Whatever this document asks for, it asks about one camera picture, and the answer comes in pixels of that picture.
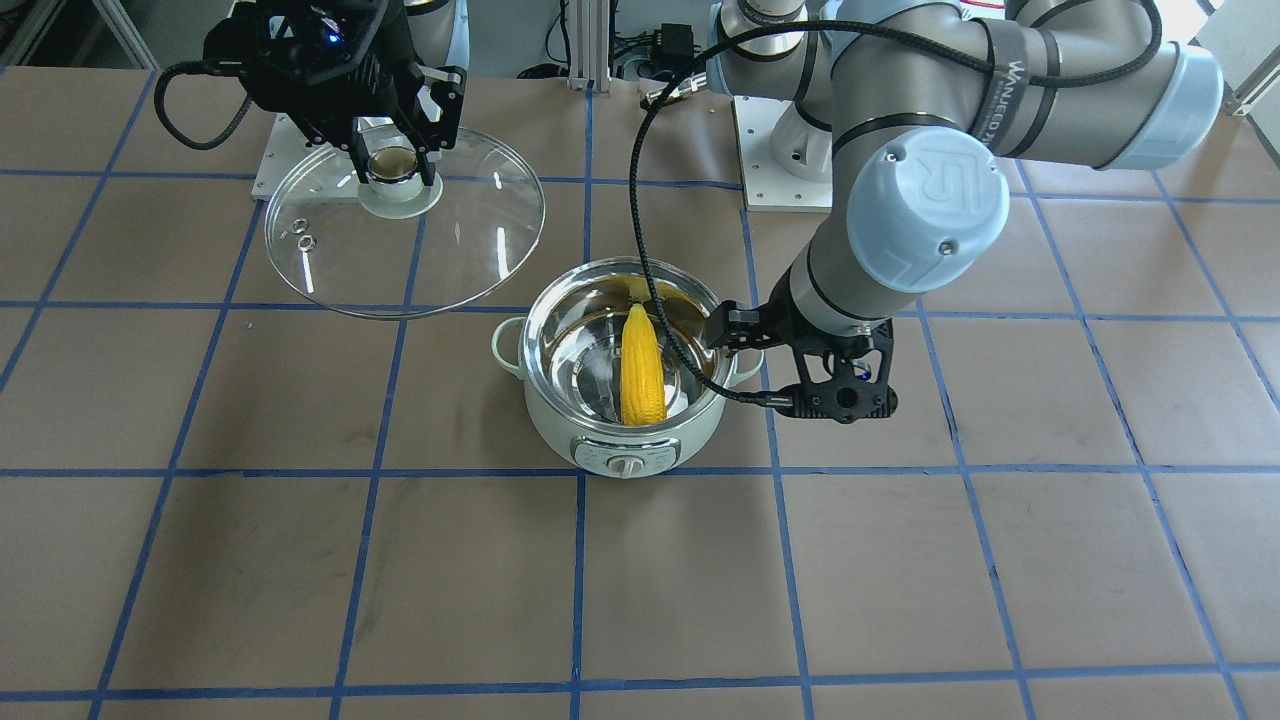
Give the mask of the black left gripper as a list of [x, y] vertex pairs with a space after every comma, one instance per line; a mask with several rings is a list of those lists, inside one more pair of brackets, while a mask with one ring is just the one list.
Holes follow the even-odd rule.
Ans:
[[782, 345], [797, 351], [831, 350], [831, 336], [800, 313], [791, 291], [791, 270], [783, 273], [768, 301], [758, 307], [732, 300], [719, 304], [707, 318], [703, 340], [708, 348], [728, 351]]

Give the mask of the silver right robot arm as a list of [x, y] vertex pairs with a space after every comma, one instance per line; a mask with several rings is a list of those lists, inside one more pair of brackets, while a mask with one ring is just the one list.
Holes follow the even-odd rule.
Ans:
[[314, 145], [346, 152], [371, 179], [358, 119], [387, 118], [425, 181], [454, 147], [468, 69], [462, 1], [238, 1], [207, 33], [204, 65], [239, 81]]

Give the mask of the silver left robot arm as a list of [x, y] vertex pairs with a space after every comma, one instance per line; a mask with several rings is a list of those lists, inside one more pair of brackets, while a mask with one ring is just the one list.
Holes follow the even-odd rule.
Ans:
[[768, 302], [726, 302], [718, 345], [835, 348], [954, 282], [1009, 214], [998, 158], [1155, 170], [1208, 133], [1224, 77], [1207, 50], [1166, 41], [1137, 1], [831, 1], [867, 32], [744, 40], [707, 63], [727, 95], [790, 101], [773, 154], [829, 179], [829, 217]]

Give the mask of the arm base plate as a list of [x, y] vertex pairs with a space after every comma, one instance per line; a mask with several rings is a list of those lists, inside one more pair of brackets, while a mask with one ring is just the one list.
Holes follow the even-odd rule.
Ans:
[[829, 132], [806, 120], [792, 101], [735, 96], [732, 108], [746, 209], [828, 213]]
[[[360, 135], [364, 137], [370, 155], [388, 146], [408, 147], [406, 136], [387, 117], [360, 117]], [[320, 190], [332, 192], [335, 197], [357, 196], [358, 179], [349, 154], [330, 143], [310, 146], [294, 123], [284, 114], [278, 114], [271, 126], [266, 146], [259, 164], [251, 188], [253, 200], [266, 202], [279, 188], [283, 179], [301, 163], [316, 152], [329, 151], [335, 159], [329, 161], [328, 179], [320, 182]]]

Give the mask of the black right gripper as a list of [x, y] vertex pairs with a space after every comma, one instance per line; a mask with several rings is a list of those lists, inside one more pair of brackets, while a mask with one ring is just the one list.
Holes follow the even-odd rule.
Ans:
[[390, 119], [413, 146], [425, 186], [457, 143], [463, 67], [422, 67], [402, 1], [238, 1], [204, 41], [261, 109], [288, 115], [312, 143], [347, 146], [370, 184], [366, 132]]

